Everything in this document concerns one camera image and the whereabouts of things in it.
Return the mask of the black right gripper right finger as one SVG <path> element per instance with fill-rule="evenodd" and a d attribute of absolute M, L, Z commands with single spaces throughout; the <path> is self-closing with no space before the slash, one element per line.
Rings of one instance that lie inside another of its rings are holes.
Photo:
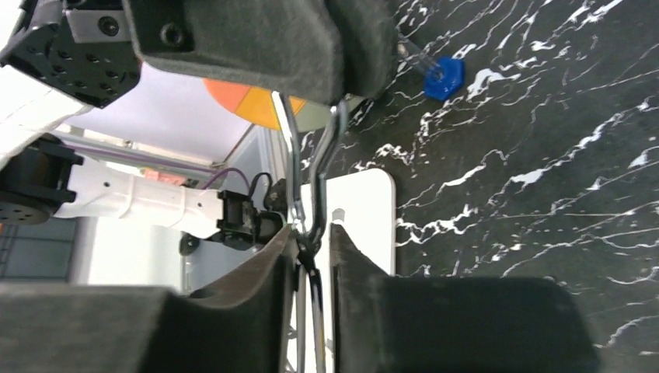
<path fill-rule="evenodd" d="M 387 274 L 329 237 L 337 372 L 597 372 L 570 294 L 537 277 Z"/>

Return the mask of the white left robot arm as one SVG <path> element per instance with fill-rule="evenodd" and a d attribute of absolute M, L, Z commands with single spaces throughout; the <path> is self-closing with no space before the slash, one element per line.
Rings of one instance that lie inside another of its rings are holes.
<path fill-rule="evenodd" d="M 2 66 L 35 80 L 1 122 L 1 222 L 143 220 L 228 246 L 268 243 L 285 218 L 316 251 L 326 171 L 347 129 L 347 95 L 374 98 L 396 70 L 390 1 L 22 1 Z M 111 169 L 51 130 L 139 82 L 141 64 L 269 89 L 288 150 L 288 209 Z"/>

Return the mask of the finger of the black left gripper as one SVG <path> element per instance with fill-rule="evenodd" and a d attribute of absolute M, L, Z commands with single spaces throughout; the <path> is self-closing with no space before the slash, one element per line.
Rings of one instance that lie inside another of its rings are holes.
<path fill-rule="evenodd" d="M 343 47 L 345 93 L 374 99 L 392 81 L 398 61 L 397 4 L 389 0 L 326 2 Z"/>
<path fill-rule="evenodd" d="M 135 53 L 162 71 L 321 104 L 343 95 L 343 48 L 321 1 L 124 1 Z"/>

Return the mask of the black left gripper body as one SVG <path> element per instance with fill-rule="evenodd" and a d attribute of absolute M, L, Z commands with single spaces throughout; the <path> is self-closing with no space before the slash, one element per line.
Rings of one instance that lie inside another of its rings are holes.
<path fill-rule="evenodd" d="M 104 108 L 131 91 L 141 63 L 120 1 L 23 1 L 1 65 Z"/>

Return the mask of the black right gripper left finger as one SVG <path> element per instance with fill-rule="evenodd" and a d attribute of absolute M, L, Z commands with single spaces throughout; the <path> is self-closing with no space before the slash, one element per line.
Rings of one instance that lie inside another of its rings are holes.
<path fill-rule="evenodd" d="M 188 296 L 168 288 L 1 286 L 3 372 L 282 372 L 294 237 Z"/>

